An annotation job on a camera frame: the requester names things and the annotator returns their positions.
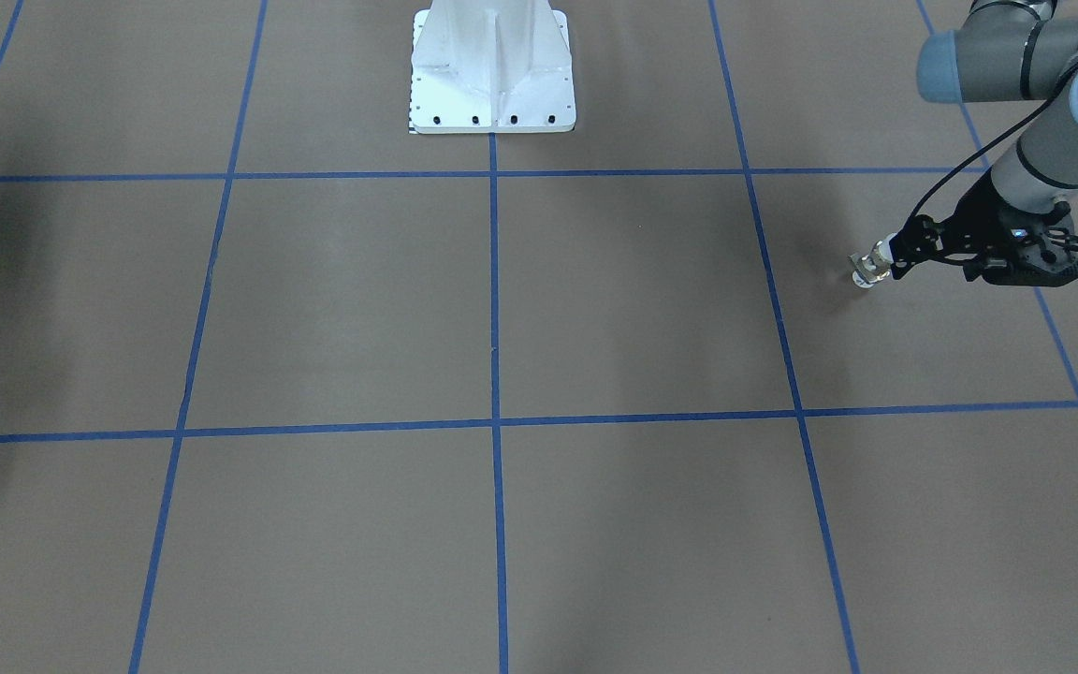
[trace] brown floor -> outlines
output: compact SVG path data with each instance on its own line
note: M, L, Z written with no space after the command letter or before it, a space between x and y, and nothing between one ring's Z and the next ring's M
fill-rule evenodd
M423 4L0 0L0 674L1078 671L1078 281L844 272L967 3L559 0L495 139Z

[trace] silver metal piece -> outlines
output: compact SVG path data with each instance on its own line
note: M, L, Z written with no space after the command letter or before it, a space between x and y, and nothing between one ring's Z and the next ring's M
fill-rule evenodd
M855 256L847 258L851 260L851 266L855 269L851 274L851 280L854 280L856 286L866 289L889 278L893 273L893 248L889 247L892 239L889 236L884 242L876 242L875 246L872 246L872 251L866 256L860 257L859 252L856 252Z

